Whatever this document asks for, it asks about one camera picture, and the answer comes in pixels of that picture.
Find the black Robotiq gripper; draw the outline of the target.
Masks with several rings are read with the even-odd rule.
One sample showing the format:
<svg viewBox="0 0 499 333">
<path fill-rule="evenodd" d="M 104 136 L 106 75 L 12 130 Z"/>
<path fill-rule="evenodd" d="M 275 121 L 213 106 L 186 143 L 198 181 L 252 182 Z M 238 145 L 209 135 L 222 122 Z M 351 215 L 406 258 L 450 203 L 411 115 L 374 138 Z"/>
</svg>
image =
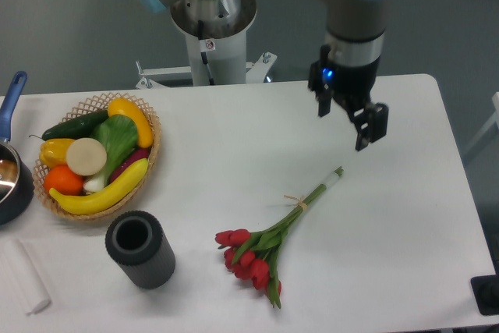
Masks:
<svg viewBox="0 0 499 333">
<path fill-rule="evenodd" d="M 355 149 L 361 151 L 386 136 L 388 130 L 389 107 L 370 99 L 379 59 L 366 66 L 348 67 L 330 60 L 330 52 L 328 44 L 320 47 L 319 59 L 310 66 L 308 88 L 315 93 L 319 117 L 330 113 L 332 101 L 346 111 L 357 131 Z"/>
</svg>

